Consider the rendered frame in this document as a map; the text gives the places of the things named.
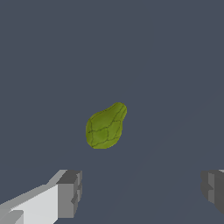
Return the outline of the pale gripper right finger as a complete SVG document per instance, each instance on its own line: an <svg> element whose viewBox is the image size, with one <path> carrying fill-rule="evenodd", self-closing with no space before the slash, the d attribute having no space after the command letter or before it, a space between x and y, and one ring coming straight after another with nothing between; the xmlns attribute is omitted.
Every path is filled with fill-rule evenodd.
<svg viewBox="0 0 224 224"><path fill-rule="evenodd" d="M200 178L203 196L224 214L224 170L202 171Z"/></svg>

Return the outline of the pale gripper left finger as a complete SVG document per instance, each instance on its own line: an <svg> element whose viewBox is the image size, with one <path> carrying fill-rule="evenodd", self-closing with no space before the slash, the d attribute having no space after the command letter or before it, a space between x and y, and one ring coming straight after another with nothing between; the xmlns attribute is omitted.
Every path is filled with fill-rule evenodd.
<svg viewBox="0 0 224 224"><path fill-rule="evenodd" d="M45 185L0 205L0 224L54 224L73 218L82 195L82 171L59 170Z"/></svg>

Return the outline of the green pear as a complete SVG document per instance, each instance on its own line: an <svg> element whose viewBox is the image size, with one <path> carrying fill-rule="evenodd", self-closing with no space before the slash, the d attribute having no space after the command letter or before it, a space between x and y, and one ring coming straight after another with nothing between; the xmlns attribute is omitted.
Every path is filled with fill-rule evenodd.
<svg viewBox="0 0 224 224"><path fill-rule="evenodd" d="M87 143L97 150L115 145L123 131L123 120L127 114L124 103L116 102L109 108L93 114L87 121Z"/></svg>

